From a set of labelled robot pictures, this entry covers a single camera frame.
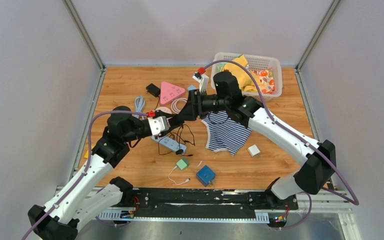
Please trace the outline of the green cube charger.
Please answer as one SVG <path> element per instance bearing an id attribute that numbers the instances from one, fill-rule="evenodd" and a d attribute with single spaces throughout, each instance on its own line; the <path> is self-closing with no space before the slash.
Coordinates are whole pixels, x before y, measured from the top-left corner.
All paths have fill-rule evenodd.
<path id="1" fill-rule="evenodd" d="M 190 165 L 189 161 L 186 158 L 181 158 L 176 162 L 176 167 L 181 171 L 185 170 Z"/>

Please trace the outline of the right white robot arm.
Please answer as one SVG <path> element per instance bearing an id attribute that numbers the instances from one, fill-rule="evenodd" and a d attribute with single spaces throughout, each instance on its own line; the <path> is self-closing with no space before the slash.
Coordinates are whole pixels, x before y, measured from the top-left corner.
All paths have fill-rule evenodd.
<path id="1" fill-rule="evenodd" d="M 336 147 L 329 141 L 320 142 L 291 128 L 270 113 L 262 102 L 243 96 L 237 78 L 228 71 L 214 75 L 216 94 L 191 90 L 176 119 L 195 121 L 211 112 L 226 111 L 235 122 L 267 137 L 289 153 L 300 169 L 274 180 L 267 188 L 266 204 L 278 209 L 286 198 L 305 192 L 316 195 L 334 174 Z"/>

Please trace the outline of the blue cube charger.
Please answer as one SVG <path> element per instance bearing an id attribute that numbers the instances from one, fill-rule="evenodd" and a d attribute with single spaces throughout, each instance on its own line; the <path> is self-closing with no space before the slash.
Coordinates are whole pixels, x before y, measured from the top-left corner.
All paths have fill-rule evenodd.
<path id="1" fill-rule="evenodd" d="M 196 178 L 204 187 L 207 187 L 208 185 L 213 184 L 213 181 L 216 178 L 216 173 L 208 165 L 204 165 L 196 173 Z"/>

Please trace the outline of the black adapter with cable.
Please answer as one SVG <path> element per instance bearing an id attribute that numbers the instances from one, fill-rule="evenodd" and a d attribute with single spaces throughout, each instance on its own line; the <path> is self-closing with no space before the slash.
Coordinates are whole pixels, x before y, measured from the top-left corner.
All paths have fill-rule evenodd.
<path id="1" fill-rule="evenodd" d="M 186 140 L 182 136 L 185 129 L 189 131 L 192 140 Z M 195 135 L 187 124 L 182 125 L 175 132 L 169 132 L 167 135 L 153 138 L 153 140 L 157 143 L 158 154 L 161 156 L 174 153 L 179 156 L 190 157 L 192 154 L 187 154 L 187 145 L 196 145 Z"/>

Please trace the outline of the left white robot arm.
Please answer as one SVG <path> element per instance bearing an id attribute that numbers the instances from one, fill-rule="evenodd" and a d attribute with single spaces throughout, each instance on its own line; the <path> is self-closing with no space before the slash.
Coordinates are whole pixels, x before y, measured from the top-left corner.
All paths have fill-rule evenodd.
<path id="1" fill-rule="evenodd" d="M 42 240 L 74 240 L 85 225 L 107 208 L 116 204 L 129 206 L 133 187 L 121 177 L 111 180 L 100 193 L 87 196 L 129 153 L 132 141 L 164 136 L 184 123 L 178 114 L 160 110 L 135 112 L 127 106 L 99 113 L 91 121 L 104 115 L 108 116 L 107 125 L 96 144 L 88 145 L 86 162 L 59 193 L 43 206 L 34 205 L 28 211 L 31 227 L 23 239 L 35 233 Z"/>

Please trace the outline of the light blue power strip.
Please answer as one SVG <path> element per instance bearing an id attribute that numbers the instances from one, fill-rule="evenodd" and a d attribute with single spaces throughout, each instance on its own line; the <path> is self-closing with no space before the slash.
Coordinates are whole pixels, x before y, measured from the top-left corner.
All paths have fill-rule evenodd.
<path id="1" fill-rule="evenodd" d="M 177 142 L 174 138 L 171 138 L 169 136 L 164 136 L 160 138 L 152 136 L 151 139 L 157 143 L 158 154 L 161 156 L 168 155 L 170 153 L 175 153 L 176 155 L 184 155 L 187 151 L 186 145 Z M 162 148 L 166 148 L 168 152 L 162 153 Z"/>

